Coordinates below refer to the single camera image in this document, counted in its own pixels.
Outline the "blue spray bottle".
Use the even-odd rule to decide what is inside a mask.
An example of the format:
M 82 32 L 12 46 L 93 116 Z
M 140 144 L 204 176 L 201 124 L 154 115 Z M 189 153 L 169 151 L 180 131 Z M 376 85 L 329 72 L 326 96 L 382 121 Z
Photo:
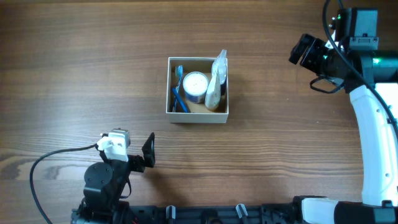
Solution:
M 220 90 L 221 95 L 224 95 L 226 92 L 226 78 L 227 78 L 227 65 L 226 64 L 218 64 L 218 74 L 220 77 Z

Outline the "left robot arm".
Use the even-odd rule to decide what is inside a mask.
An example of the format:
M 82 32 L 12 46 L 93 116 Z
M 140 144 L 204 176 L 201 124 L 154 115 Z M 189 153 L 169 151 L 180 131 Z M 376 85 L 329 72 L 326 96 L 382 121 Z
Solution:
M 131 172 L 143 173 L 155 166 L 155 134 L 151 133 L 142 147 L 143 155 L 129 155 L 130 134 L 125 129 L 113 129 L 102 134 L 95 148 L 102 158 L 87 168 L 83 189 L 84 198 L 72 211 L 72 223 L 139 223 L 122 192 L 125 186 L 132 189 Z

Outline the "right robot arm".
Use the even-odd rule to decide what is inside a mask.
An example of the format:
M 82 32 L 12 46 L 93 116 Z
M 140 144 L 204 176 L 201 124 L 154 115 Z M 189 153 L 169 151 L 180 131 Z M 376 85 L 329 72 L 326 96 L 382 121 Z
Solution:
M 397 222 L 397 52 L 379 50 L 375 8 L 338 10 L 324 23 L 327 39 L 301 36 L 290 62 L 326 80 L 350 98 L 363 158 L 360 202 L 298 196 L 289 222 Z

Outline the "white blue round jar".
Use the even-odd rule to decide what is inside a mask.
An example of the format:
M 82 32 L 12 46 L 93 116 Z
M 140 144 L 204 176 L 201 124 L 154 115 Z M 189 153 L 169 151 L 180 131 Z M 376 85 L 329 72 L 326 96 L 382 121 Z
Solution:
M 209 81 L 204 73 L 191 72 L 183 79 L 183 89 L 185 97 L 192 103 L 203 103 Z

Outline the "blue disposable razor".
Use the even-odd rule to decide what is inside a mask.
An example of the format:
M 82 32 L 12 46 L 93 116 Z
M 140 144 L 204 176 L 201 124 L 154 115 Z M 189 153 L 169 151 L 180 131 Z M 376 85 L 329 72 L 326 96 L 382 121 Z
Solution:
M 177 111 L 177 105 L 180 105 L 184 113 L 189 113 L 190 112 L 189 108 L 182 100 L 176 88 L 172 88 L 172 93 L 174 94 L 174 112 Z

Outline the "blue white toothbrush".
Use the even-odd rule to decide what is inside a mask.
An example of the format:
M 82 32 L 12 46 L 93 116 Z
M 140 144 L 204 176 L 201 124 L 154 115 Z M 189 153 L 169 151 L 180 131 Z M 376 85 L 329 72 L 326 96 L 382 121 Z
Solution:
M 180 88 L 180 84 L 181 84 L 181 81 L 182 81 L 182 77 L 183 77 L 183 66 L 182 65 L 177 65 L 175 67 L 175 85 L 174 85 L 174 88 L 177 91 L 177 93 L 179 92 L 179 88 Z M 178 103 L 177 97 L 174 96 L 174 102 L 173 102 L 173 108 L 172 108 L 173 112 L 176 112 L 177 103 Z

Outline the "white floral tube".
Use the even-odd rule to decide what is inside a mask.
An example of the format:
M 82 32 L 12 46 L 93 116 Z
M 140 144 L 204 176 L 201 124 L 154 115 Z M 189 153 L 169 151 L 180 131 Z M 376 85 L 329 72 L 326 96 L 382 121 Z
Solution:
M 220 52 L 211 67 L 211 81 L 208 85 L 205 96 L 205 106 L 210 111 L 218 109 L 222 97 L 220 90 L 220 77 L 218 74 L 219 63 L 227 65 L 227 50 L 223 49 Z

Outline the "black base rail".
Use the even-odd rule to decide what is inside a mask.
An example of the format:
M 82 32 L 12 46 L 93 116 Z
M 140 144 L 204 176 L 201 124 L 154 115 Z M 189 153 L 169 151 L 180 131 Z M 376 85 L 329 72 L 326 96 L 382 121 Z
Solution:
M 113 214 L 72 211 L 72 223 L 305 223 L 292 203 L 227 207 L 130 206 L 121 204 Z

